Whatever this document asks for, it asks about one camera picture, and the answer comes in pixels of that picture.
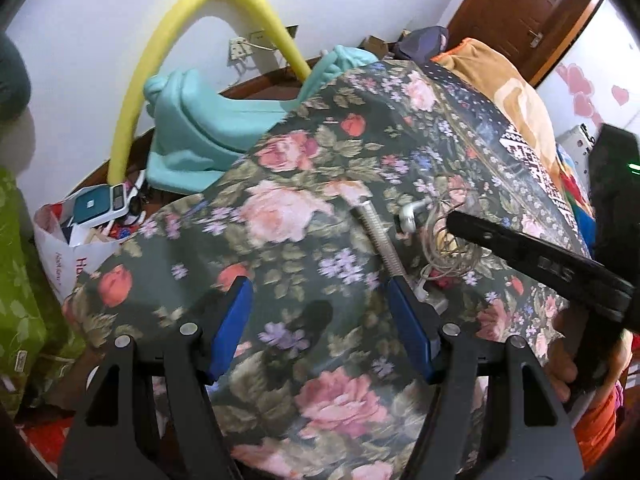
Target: dark green object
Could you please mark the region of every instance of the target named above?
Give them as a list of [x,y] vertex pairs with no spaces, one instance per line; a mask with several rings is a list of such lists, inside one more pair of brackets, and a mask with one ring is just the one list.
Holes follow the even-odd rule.
[[0,121],[20,116],[31,98],[31,82],[14,43],[0,33]]

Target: door handle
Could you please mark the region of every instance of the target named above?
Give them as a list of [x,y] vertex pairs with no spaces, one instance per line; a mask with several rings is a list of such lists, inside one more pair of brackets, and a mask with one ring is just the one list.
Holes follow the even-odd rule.
[[542,32],[533,32],[533,30],[530,30],[529,34],[533,36],[533,40],[531,41],[531,43],[529,43],[529,46],[531,48],[536,48],[540,44],[540,41],[542,41],[542,38],[545,37]]

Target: human hand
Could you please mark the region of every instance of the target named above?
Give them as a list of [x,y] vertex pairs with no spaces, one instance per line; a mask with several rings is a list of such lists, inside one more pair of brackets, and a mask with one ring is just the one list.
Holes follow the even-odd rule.
[[[564,312],[561,312],[554,319],[554,328],[558,332],[563,333]],[[604,384],[596,390],[596,393],[589,405],[589,409],[596,408],[601,405],[611,393],[616,381],[622,375],[622,372],[629,366],[631,362],[631,343],[633,335],[629,330],[623,330],[620,340],[612,350],[609,356],[609,373],[605,378]],[[564,348],[564,338],[558,338],[553,341],[548,348],[548,362],[544,370],[553,386],[556,394],[561,402],[567,402],[571,391],[569,384],[575,381],[578,375],[578,369],[574,363],[574,356]]]

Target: door frame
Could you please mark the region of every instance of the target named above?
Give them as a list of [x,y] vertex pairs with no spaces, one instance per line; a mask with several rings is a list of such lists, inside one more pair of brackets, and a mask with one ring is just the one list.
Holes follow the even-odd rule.
[[[463,19],[467,9],[471,5],[473,0],[463,0],[456,13],[453,15],[453,18],[449,21],[447,27],[449,30],[452,30],[456,26],[459,25],[460,20]],[[532,86],[537,86],[545,76],[551,72],[551,69],[556,65],[559,59],[566,53],[574,40],[578,37],[584,25],[591,19],[594,12],[598,9],[599,3],[601,0],[588,0],[582,10],[581,14],[575,20],[575,23],[568,31],[567,34],[564,35],[564,38],[558,41],[558,45],[555,49],[552,50],[549,58],[541,65],[540,69],[536,71],[536,73],[529,79],[529,84]]]

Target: white paper bag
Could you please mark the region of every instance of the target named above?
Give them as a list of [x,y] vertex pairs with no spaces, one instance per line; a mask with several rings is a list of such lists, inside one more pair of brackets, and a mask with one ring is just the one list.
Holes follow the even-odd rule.
[[33,216],[33,234],[42,267],[60,304],[76,286],[80,272],[95,272],[124,240],[104,242],[96,237],[88,244],[70,247],[52,208],[68,204],[46,205]]

